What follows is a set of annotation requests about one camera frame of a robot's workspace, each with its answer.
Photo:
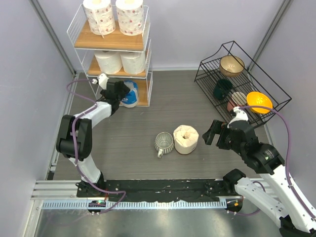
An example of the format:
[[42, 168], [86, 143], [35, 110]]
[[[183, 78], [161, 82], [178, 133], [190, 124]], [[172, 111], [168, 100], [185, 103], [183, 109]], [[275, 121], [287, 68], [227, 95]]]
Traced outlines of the blue paper roll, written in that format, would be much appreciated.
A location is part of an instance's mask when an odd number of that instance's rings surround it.
[[125, 80], [124, 84], [130, 89], [127, 95], [121, 100], [121, 104], [126, 108], [133, 108], [138, 105], [138, 85], [132, 80]]

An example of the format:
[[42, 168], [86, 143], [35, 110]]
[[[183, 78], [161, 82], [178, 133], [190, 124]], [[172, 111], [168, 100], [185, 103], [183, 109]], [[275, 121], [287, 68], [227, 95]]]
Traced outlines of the plain white paper roll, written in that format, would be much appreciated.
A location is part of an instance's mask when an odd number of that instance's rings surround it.
[[145, 70], [146, 56], [144, 52], [121, 52], [120, 57], [126, 73], [136, 75]]

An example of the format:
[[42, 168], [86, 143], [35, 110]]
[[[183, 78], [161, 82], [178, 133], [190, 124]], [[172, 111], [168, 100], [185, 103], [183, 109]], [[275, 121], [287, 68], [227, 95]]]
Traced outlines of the white patterned paper roll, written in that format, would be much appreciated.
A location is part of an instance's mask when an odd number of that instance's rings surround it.
[[82, 4], [92, 33], [104, 38], [114, 32], [116, 24], [110, 0], [84, 0]]

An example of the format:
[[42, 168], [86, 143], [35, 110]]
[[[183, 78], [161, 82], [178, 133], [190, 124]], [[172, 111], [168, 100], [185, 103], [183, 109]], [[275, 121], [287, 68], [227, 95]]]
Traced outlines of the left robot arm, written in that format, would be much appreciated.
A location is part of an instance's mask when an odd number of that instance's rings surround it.
[[102, 88], [101, 98], [91, 102], [93, 106], [76, 115], [64, 115], [60, 122], [56, 150], [68, 158], [81, 176], [79, 188], [85, 188], [89, 195], [100, 197], [105, 194], [123, 194], [125, 191], [107, 191], [102, 172], [91, 155], [92, 130], [99, 122], [111, 117], [119, 108], [121, 100], [130, 88], [116, 79], [97, 79]]

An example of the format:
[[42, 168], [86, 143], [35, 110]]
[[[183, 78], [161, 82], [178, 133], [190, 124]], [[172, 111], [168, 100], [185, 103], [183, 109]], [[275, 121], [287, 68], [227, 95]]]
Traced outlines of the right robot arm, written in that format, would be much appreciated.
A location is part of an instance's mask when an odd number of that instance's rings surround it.
[[225, 193], [237, 193], [250, 200], [274, 221], [283, 237], [314, 237], [316, 209], [306, 198], [297, 197], [299, 189], [286, 174], [285, 161], [277, 149], [259, 142], [254, 128], [244, 120], [231, 123], [214, 120], [202, 136], [205, 144], [211, 145], [216, 134], [219, 135], [216, 146], [238, 154], [269, 185], [277, 198], [258, 188], [238, 169], [223, 177]]

